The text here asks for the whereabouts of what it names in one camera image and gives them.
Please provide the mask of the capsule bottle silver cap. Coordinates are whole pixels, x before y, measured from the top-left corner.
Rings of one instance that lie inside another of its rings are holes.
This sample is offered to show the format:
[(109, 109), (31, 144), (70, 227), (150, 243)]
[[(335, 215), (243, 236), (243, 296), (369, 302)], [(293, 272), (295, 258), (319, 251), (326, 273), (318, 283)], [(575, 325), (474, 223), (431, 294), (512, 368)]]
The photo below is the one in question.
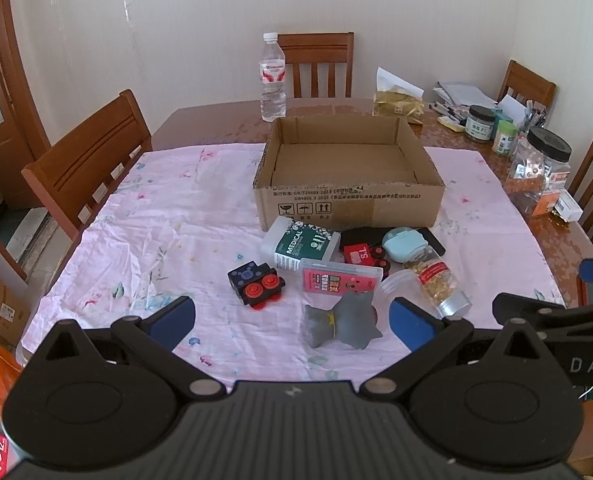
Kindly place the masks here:
[(405, 263), (415, 273), (423, 294), (442, 318), (464, 315), (472, 306), (456, 275), (431, 247), (418, 252)]

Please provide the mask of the clear plastic jar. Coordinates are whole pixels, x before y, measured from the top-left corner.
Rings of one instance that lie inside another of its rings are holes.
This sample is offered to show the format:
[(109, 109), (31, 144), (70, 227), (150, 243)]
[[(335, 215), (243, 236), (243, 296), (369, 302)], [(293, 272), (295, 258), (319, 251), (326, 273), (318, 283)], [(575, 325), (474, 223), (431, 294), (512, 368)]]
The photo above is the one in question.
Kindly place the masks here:
[(424, 301), (417, 275), (410, 270), (397, 271), (385, 278), (376, 297), (384, 309), (389, 309), (392, 302), (399, 297), (411, 301), (416, 306), (421, 306)]

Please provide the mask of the grey plush toy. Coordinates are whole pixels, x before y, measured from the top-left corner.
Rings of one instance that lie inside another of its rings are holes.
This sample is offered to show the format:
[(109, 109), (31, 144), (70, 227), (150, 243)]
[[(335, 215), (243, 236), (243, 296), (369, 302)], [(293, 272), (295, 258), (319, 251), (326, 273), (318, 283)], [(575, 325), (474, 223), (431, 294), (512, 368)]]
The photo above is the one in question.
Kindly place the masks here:
[(373, 292), (347, 292), (329, 310), (306, 304), (302, 321), (306, 344), (319, 348), (336, 340), (355, 350), (365, 350), (371, 341), (383, 337), (377, 328), (372, 300)]

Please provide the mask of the light blue round case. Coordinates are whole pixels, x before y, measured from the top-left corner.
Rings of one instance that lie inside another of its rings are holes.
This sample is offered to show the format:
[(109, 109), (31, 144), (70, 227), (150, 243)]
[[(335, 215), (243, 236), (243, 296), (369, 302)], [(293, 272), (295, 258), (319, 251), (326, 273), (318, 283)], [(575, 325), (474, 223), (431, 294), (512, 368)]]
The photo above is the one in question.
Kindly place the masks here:
[(405, 263), (423, 252), (427, 247), (427, 241), (418, 230), (396, 228), (384, 235), (382, 247), (391, 260)]

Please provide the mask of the red toy train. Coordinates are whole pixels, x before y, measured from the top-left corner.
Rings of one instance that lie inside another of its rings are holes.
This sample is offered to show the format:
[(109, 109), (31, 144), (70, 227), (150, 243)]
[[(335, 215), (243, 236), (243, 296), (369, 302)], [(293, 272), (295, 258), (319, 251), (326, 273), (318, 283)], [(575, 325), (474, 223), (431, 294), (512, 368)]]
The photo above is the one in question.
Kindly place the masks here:
[(370, 246), (366, 243), (346, 245), (343, 248), (346, 263), (355, 266), (374, 266), (382, 270), (382, 278), (389, 276), (391, 263), (386, 259), (386, 252), (380, 245)]

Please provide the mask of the black toy train block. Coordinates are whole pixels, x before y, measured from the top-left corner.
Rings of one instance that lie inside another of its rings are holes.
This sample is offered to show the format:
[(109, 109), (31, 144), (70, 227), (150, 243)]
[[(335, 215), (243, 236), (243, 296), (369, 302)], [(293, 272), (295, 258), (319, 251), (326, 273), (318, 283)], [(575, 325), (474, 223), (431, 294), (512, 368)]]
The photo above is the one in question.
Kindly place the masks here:
[(229, 271), (228, 280), (242, 304), (253, 310), (262, 310), (268, 301), (278, 300), (286, 286), (276, 269), (255, 261)]

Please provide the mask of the pink card package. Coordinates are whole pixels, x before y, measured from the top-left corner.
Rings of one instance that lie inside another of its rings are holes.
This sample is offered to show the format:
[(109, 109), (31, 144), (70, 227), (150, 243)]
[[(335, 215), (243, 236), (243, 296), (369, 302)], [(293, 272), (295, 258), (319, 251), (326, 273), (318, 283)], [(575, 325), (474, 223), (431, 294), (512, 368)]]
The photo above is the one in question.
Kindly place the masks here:
[(376, 266), (303, 259), (299, 264), (305, 292), (342, 296), (345, 292), (372, 292), (383, 278)]

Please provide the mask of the white green medical bottle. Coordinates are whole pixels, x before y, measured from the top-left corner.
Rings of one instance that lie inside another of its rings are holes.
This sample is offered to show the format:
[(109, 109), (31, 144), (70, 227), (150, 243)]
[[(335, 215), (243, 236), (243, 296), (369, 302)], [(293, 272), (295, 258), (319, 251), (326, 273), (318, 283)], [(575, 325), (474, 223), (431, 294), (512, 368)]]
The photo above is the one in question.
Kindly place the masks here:
[(261, 244), (264, 261), (276, 269), (298, 271), (303, 259), (330, 261), (341, 234), (289, 217), (278, 217)]

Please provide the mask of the black remote device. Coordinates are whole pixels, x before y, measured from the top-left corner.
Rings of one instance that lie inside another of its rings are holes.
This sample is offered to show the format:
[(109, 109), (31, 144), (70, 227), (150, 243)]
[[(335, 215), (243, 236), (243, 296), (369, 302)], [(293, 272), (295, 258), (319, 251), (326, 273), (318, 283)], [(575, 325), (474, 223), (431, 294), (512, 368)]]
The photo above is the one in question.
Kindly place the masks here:
[(419, 228), (418, 232), (423, 236), (426, 243), (434, 249), (434, 252), (436, 252), (441, 257), (445, 255), (445, 247), (429, 228)]

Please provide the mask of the small white box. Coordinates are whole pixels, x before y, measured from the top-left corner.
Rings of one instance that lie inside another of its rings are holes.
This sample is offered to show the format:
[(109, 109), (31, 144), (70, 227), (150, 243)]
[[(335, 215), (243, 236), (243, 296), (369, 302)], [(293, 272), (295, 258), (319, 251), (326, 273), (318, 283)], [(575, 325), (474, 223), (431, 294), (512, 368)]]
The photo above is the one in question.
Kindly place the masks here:
[(577, 222), (583, 215), (581, 206), (576, 203), (574, 197), (566, 190), (560, 192), (552, 212), (566, 223)]

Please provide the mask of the small jar green lid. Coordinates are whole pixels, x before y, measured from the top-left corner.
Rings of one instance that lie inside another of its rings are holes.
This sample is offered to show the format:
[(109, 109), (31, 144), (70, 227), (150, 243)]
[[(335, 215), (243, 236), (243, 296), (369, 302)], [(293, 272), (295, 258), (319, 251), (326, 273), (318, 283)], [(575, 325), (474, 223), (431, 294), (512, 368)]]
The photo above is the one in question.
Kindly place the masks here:
[(494, 135), (493, 152), (498, 155), (509, 155), (517, 137), (517, 127), (509, 120), (498, 122)]

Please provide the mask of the cup of pens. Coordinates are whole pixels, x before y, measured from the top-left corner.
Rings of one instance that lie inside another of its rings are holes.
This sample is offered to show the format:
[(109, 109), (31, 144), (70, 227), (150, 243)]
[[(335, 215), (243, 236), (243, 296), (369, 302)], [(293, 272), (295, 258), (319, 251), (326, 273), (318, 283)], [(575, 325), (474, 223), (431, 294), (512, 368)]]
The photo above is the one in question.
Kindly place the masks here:
[(531, 128), (541, 128), (546, 125), (548, 110), (547, 108), (533, 100), (527, 100), (525, 102), (525, 114), (522, 122), (520, 123), (520, 133), (528, 134)]

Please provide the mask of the glass jar dark lid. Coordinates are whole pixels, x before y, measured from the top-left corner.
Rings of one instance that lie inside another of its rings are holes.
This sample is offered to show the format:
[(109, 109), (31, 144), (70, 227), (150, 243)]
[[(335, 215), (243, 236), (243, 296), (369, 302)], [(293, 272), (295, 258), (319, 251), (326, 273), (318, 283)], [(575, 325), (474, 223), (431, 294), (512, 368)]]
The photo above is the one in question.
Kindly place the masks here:
[(471, 105), (467, 110), (464, 133), (473, 141), (488, 142), (491, 139), (495, 113), (488, 107)]

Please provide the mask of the gold tissue pack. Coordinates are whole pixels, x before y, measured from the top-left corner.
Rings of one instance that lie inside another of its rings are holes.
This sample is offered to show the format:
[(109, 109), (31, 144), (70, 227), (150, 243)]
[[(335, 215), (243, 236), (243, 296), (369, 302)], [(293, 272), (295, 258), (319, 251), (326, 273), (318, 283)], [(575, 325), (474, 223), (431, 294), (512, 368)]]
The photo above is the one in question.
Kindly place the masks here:
[(410, 125), (421, 125), (424, 90), (382, 67), (375, 75), (373, 112), (375, 116), (403, 117)]

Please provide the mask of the wooden chair back centre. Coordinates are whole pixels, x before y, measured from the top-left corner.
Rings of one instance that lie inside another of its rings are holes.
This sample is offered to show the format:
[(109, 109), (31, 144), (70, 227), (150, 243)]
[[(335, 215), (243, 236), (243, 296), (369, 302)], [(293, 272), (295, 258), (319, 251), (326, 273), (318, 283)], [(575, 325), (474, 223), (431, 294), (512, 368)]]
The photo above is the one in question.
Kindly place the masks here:
[(354, 32), (309, 32), (308, 34), (280, 34), (279, 46), (286, 55), (287, 64), (292, 67), (293, 96), (302, 99), (303, 88), (301, 68), (310, 70), (311, 98), (319, 96), (320, 65), (327, 66), (327, 96), (336, 97), (336, 66), (345, 66), (344, 96), (351, 97), (353, 91)]

